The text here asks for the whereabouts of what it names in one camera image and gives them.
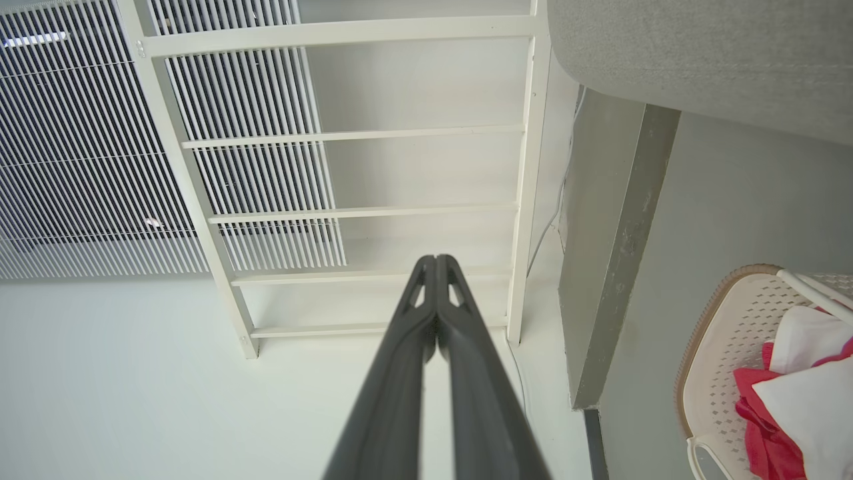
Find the gray fabric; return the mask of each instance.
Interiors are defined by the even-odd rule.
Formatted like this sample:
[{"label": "gray fabric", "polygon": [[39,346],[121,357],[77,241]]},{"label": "gray fabric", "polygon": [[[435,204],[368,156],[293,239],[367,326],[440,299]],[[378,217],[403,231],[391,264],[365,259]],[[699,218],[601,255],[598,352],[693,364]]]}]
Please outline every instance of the gray fabric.
[{"label": "gray fabric", "polygon": [[851,0],[550,0],[548,17],[595,90],[853,144]]}]

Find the ceiling light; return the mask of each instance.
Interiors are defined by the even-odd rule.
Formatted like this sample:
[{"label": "ceiling light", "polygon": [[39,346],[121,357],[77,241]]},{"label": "ceiling light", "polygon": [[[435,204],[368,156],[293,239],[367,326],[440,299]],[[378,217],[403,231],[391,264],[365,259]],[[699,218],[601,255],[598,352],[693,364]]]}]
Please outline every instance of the ceiling light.
[{"label": "ceiling light", "polygon": [[145,219],[145,223],[154,227],[154,228],[163,228],[163,222],[157,220],[154,217],[147,217]]},{"label": "ceiling light", "polygon": [[44,33],[39,35],[31,35],[29,37],[6,38],[3,41],[4,47],[21,47],[23,45],[39,45],[49,44],[50,42],[59,42],[68,38],[65,32]]}]

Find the cable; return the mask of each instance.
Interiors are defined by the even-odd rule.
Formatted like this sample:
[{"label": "cable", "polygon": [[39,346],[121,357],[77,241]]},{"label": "cable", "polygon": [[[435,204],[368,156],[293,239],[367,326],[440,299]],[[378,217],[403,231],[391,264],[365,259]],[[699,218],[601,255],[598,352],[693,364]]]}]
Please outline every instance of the cable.
[{"label": "cable", "polygon": [[554,219],[556,219],[557,215],[560,214],[560,209],[563,206],[563,190],[566,188],[566,180],[569,178],[569,166],[572,164],[572,147],[575,143],[575,122],[577,122],[577,116],[580,115],[581,108],[583,108],[583,100],[586,98],[586,90],[587,88],[584,86],[583,91],[581,92],[581,100],[577,103],[575,117],[572,121],[572,136],[569,138],[569,160],[566,164],[566,172],[563,173],[563,181],[560,183],[560,191],[557,192],[557,208],[554,210],[554,214],[551,215],[551,220],[548,220],[548,223],[545,224],[545,230],[542,231],[542,235],[539,237],[539,241],[536,244],[536,248],[533,250],[533,255],[531,255],[531,262],[527,265],[527,277],[530,277],[531,275],[533,262],[536,261],[536,255],[539,253],[539,247],[542,247],[542,241],[545,239],[545,234],[548,233],[548,228],[550,228],[551,224],[554,223]]},{"label": "cable", "polygon": [[530,423],[530,419],[527,418],[527,394],[525,393],[525,381],[521,378],[521,369],[519,369],[519,361],[515,359],[515,352],[513,351],[513,346],[509,344],[509,339],[506,335],[502,335],[503,341],[507,343],[507,348],[509,348],[509,354],[513,356],[513,363],[515,364],[515,372],[519,374],[519,385],[521,385],[521,407],[525,413],[525,420],[527,423]]}]

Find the white pillow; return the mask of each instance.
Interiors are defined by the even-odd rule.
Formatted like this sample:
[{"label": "white pillow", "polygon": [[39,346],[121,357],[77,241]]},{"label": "white pillow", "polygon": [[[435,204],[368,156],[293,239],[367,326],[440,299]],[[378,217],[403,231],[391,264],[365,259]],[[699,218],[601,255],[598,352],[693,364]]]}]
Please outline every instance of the white pillow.
[{"label": "white pillow", "polygon": [[816,361],[837,355],[853,337],[853,325],[814,308],[791,307],[779,322],[770,371],[787,374],[811,368]]},{"label": "white pillow", "polygon": [[853,479],[853,357],[752,387],[803,452],[809,480]]}]

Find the laundry basket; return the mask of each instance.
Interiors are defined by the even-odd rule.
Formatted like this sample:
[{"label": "laundry basket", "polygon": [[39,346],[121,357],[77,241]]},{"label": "laundry basket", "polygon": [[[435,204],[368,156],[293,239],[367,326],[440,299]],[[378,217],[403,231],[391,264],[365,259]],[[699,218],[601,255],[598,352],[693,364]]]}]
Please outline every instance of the laundry basket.
[{"label": "laundry basket", "polygon": [[737,368],[763,368],[762,345],[773,340],[779,321],[795,305],[816,303],[853,325],[853,276],[796,275],[778,266],[743,266],[717,287],[684,354],[676,382],[676,405],[688,439],[688,461],[699,480],[696,448],[704,448],[729,480],[753,479],[746,457],[746,421],[734,404]]}]

